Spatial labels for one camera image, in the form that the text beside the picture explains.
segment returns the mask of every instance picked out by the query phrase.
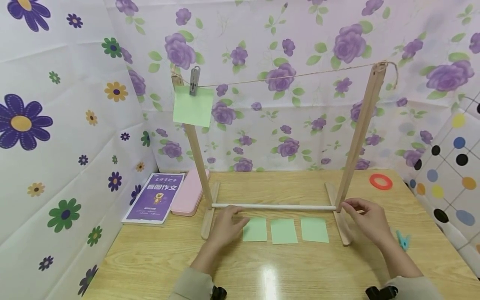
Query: wooden base foot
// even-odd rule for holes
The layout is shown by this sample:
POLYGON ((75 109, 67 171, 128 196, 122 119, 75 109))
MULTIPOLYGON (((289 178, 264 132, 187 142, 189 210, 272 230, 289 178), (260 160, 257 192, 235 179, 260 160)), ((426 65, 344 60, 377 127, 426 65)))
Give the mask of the wooden base foot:
MULTIPOLYGON (((335 205, 336 200, 336 189, 333 184, 325 182, 325 188, 327 190, 328 198, 330 203, 335 205)), ((340 233, 340 238, 344 246, 348 246, 353 242, 352 232, 348 228, 347 221, 345 220, 345 210, 341 210, 339 213, 334 211, 333 215, 335 216, 336 226, 338 227, 338 232, 340 233)))
MULTIPOLYGON (((220 182, 215 181, 212 185, 211 191, 212 191, 212 202, 216 203, 216 197, 218 195, 218 189, 220 188, 220 182)), ((215 213, 215 209, 212 207, 212 209, 205 209, 205 215, 204 215, 204 221, 202 223, 202 229, 200 231, 200 235, 202 236, 202 239, 206 240, 208 236, 210 235, 210 228, 212 227, 212 222, 213 222, 213 215, 215 213)))

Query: hand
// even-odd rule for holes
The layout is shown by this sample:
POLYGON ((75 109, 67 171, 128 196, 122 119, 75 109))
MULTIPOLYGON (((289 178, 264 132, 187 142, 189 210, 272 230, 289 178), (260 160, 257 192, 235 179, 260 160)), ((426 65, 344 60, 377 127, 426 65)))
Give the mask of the hand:
POLYGON ((250 218, 243 217, 238 223, 233 223, 233 215, 242 211, 242 207, 233 205, 229 205, 222 209, 216 217, 215 224, 210 232, 207 242, 211 243, 214 247, 222 248, 233 241, 242 228, 244 228, 248 221, 250 221, 250 218))
POLYGON ((377 247, 393 239, 383 207, 361 198, 346 199, 341 206, 352 217, 360 230, 377 247))

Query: light wood tabletop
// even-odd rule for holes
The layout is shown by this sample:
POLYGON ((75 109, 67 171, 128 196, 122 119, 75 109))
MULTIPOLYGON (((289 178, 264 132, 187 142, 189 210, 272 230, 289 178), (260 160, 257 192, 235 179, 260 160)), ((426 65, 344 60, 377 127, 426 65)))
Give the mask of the light wood tabletop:
MULTIPOLYGON (((337 170, 212 173, 210 185, 221 182, 219 203, 329 205, 324 182, 338 188, 341 175, 337 170)), ((380 204, 392 229, 411 235, 408 254, 445 299, 478 299, 480 283, 395 171, 355 171, 349 197, 380 204), (393 188, 374 188, 369 183, 373 173, 387 175, 393 188)), ((84 299, 166 299, 204 242, 204 210, 202 200, 193 217, 169 215, 164 228, 124 225, 84 299)), ((240 236, 223 251, 214 282, 227 290, 229 300, 366 299, 366 288, 389 279, 380 252, 349 217, 355 239, 344 247, 332 212, 243 214, 267 218, 268 241, 242 242, 240 236), (303 216, 324 218, 330 243, 302 241, 303 216), (295 220, 298 244, 272 244, 269 221, 280 218, 295 220)))

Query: sleeve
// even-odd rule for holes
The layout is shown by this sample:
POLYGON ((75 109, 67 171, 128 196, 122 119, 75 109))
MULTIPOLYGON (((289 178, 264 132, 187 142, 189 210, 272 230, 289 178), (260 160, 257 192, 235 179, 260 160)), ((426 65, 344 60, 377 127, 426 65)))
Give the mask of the sleeve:
POLYGON ((213 286, 210 275, 186 268, 168 300, 210 300, 213 286))
POLYGON ((386 286, 398 289, 395 300, 442 300, 436 286, 427 277, 405 278, 397 276, 389 280, 386 286))

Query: clothespin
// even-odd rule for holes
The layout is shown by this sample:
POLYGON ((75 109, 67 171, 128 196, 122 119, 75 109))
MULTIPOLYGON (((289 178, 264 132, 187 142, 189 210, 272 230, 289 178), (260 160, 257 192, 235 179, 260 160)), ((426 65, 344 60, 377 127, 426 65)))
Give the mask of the clothespin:
POLYGON ((398 238, 398 242, 402 247, 403 251, 407 252, 408 246, 410 245, 410 235, 407 235, 405 238, 402 237, 400 230, 396 231, 396 237, 398 238))
POLYGON ((190 96, 197 95, 199 79, 200 79, 200 67, 195 66, 190 73, 190 96))

